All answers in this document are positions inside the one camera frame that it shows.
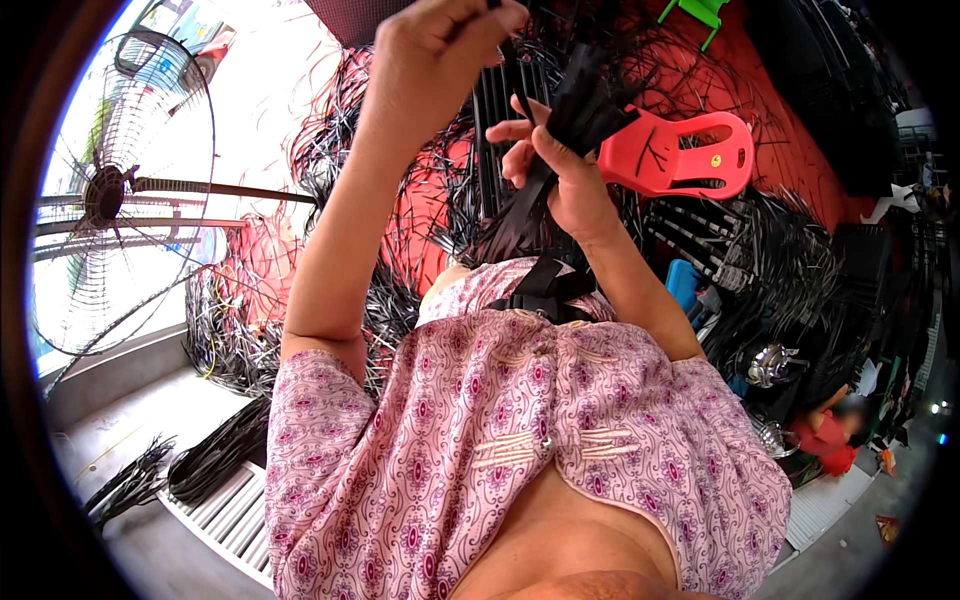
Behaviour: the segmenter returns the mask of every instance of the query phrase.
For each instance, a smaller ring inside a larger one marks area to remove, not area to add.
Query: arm
[[[670,360],[707,358],[686,314],[650,270],[622,223],[617,221],[609,235],[584,241],[580,247],[619,321],[646,329]]]
[[[364,298],[400,178],[456,114],[497,43],[526,18],[512,0],[493,11],[485,0],[420,0],[377,29],[350,156],[294,277],[281,360],[329,350],[363,381]]]
[[[521,112],[516,96],[511,103]],[[534,120],[546,123],[550,109],[533,100],[530,105]],[[517,140],[503,157],[503,176],[516,187],[526,183],[534,154],[560,176],[548,200],[550,214],[580,244],[617,319],[646,329],[672,361],[706,358],[686,314],[620,222],[592,155],[576,156],[553,139],[544,125],[534,129],[526,120],[498,123],[487,130],[487,139]]]
[[[827,415],[824,413],[833,408],[834,404],[843,399],[847,395],[847,390],[849,389],[849,385],[844,385],[842,388],[837,390],[833,396],[806,414],[806,422],[810,424],[810,429],[813,430],[813,435],[816,435],[820,432],[820,426],[824,424],[824,419],[827,418]]]

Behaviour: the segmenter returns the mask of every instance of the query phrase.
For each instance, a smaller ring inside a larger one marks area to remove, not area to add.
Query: person
[[[554,323],[489,306],[523,281],[542,300],[527,276],[560,281],[559,263],[455,267],[382,397],[364,395],[364,298],[400,177],[527,17],[512,0],[420,0],[377,30],[350,157],[285,320],[265,490],[281,598],[742,598],[780,552],[786,476],[595,161],[551,138],[541,105],[535,128],[486,136],[516,141],[503,161],[515,185],[534,153],[557,172],[550,213],[603,295],[555,305]]]
[[[867,404],[834,411],[837,402],[848,396],[849,385],[843,385],[833,396],[808,411],[801,412],[787,428],[796,434],[800,450],[820,459],[824,471],[842,475],[850,470],[856,457],[856,448],[850,446],[851,437],[863,432]]]

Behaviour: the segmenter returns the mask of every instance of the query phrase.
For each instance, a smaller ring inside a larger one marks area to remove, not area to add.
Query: pink patterned blouse
[[[446,598],[520,490],[575,490],[661,530],[683,589],[744,598],[783,542],[790,485],[705,360],[640,327],[552,325],[509,296],[534,259],[484,265],[424,306],[377,404],[332,354],[276,379],[267,526],[281,598]]]

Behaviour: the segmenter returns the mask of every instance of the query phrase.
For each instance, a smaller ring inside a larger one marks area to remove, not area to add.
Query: standing fan
[[[213,158],[213,108],[190,53],[149,30],[105,42],[64,119],[38,201],[34,300],[45,343],[84,356],[135,335],[208,261],[199,245],[207,228],[244,225],[209,218],[207,194],[314,203],[211,183]]]

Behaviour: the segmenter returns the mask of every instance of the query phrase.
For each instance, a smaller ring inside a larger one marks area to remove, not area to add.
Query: red plastic chair
[[[639,113],[637,120],[600,147],[597,164],[605,182],[620,183],[649,197],[706,196],[712,200],[732,198],[750,182],[754,138],[736,115],[711,112],[685,121],[667,121],[645,110]],[[722,141],[681,150],[680,138],[694,133],[717,134]],[[703,180],[720,180],[723,185],[701,187],[698,182]]]

